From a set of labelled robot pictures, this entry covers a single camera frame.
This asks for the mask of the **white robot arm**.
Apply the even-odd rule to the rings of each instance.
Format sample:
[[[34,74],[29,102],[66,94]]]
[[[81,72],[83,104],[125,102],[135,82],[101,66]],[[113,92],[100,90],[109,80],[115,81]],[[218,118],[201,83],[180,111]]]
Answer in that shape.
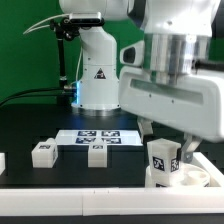
[[[71,20],[128,21],[120,49],[123,110],[185,134],[182,155],[224,141],[224,65],[208,60],[222,0],[59,0]]]

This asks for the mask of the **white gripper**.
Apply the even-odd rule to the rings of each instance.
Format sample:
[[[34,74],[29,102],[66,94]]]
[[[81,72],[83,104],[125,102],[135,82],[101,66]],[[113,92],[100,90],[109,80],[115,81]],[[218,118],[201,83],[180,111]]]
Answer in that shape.
[[[181,148],[184,163],[192,162],[202,139],[224,140],[221,72],[200,70],[170,86],[152,83],[147,72],[125,66],[120,73],[119,104],[123,110],[141,116],[137,119],[141,142],[153,133],[152,121],[185,132]]]

